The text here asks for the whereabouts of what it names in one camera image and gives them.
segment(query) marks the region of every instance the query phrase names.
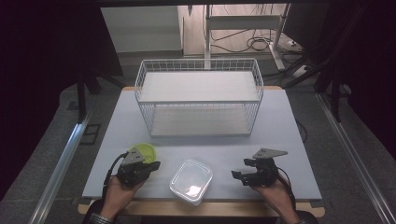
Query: sleeve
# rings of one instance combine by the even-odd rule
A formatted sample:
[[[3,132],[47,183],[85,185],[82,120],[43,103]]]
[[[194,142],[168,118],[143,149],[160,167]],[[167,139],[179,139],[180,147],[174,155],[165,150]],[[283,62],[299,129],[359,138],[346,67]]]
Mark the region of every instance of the sleeve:
[[[92,213],[89,224],[113,224],[114,220],[101,217],[96,213]]]

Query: white wire basket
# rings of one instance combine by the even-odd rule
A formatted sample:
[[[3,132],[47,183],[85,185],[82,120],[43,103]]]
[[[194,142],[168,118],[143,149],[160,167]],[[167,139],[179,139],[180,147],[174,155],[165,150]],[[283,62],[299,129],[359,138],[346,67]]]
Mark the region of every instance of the white wire basket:
[[[255,59],[144,60],[135,83],[151,136],[250,135],[262,93]]]

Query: floor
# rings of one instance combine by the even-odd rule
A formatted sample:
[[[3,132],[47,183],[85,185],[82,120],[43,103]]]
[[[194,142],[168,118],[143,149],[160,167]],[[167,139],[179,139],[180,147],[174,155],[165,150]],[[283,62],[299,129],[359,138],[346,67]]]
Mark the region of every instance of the floor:
[[[214,13],[222,10],[223,13],[227,13],[226,9],[228,13],[233,13],[229,7],[224,6],[214,8]],[[201,12],[199,15],[202,14],[201,9],[194,9],[191,15],[199,16],[195,15],[197,11]],[[225,44],[224,46],[227,46],[227,48],[239,48],[243,44],[240,46],[236,46],[236,44],[235,46],[227,46]],[[216,49],[213,50],[214,57],[224,57],[226,53],[215,51]],[[284,76],[284,74],[277,72],[272,57],[268,52],[227,54],[228,57],[240,57],[241,55],[255,57],[258,60],[263,79],[266,80],[265,85],[278,85],[281,82],[293,79],[292,74]],[[187,49],[187,47],[184,50],[184,55],[169,52],[160,56],[162,58],[202,57],[198,51],[194,52],[193,49]],[[121,55],[120,62],[123,77],[117,77],[117,79],[133,86],[141,59],[155,57],[158,57],[158,54]],[[286,55],[284,63],[289,66],[291,62],[298,60],[299,57],[300,55],[298,54]],[[325,216],[320,217],[318,222],[320,224],[383,223],[375,210],[372,200],[362,186],[343,145],[327,119],[317,95],[313,92],[315,81],[316,77],[311,77],[305,82],[288,89],[287,95],[295,118],[306,129],[306,132],[302,129],[302,138],[305,139],[306,137],[304,146],[326,209]],[[80,196],[106,133],[106,127],[110,121],[113,108],[120,95],[120,88],[101,78],[99,78],[99,82],[102,87],[101,93],[92,95],[87,91],[86,97],[88,105],[93,108],[89,125],[92,127],[99,125],[100,128],[95,139],[92,139],[89,134],[83,136],[81,142],[89,144],[80,144],[78,146],[64,181],[56,193],[55,201],[50,207],[46,223],[80,223],[84,218],[83,215],[78,213],[78,204],[85,203]],[[60,106],[46,134],[4,200],[0,202],[0,219],[2,222],[27,223],[31,218],[37,202],[50,179],[50,175],[62,155],[64,146],[76,125],[78,118],[78,111],[75,107],[76,101],[76,86],[65,89],[60,95]],[[367,170],[387,199],[389,208],[395,211],[396,176],[392,175],[396,173],[395,160],[350,108],[347,103],[347,94],[340,101],[340,116],[341,123],[348,133],[350,141],[358,150]],[[120,217],[119,223],[165,223],[166,221],[169,221],[169,223],[187,222],[186,219],[172,221],[172,219],[164,217]]]

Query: human hand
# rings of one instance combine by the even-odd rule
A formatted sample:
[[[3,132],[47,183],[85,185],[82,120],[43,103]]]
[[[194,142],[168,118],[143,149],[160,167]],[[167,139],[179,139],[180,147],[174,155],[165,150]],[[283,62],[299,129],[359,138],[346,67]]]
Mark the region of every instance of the human hand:
[[[300,221],[293,209],[286,187],[279,180],[276,180],[269,187],[257,186],[251,188],[260,193],[268,205],[280,215],[285,223],[295,224]]]
[[[145,181],[140,182],[130,188],[123,186],[116,176],[111,177],[108,183],[105,205],[102,208],[100,215],[102,217],[114,219],[119,211],[131,202],[136,192],[144,185],[144,183]]]

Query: wrist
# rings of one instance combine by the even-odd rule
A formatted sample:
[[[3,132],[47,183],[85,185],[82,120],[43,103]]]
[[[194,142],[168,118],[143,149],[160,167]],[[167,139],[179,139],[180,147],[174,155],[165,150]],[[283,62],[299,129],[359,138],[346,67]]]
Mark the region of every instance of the wrist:
[[[114,220],[114,218],[117,216],[117,213],[118,211],[115,211],[115,209],[103,207],[102,211],[100,212],[100,216]]]
[[[286,224],[296,224],[300,222],[300,218],[297,216],[297,213],[294,210],[288,212],[280,212],[279,215],[282,218],[283,222]]]

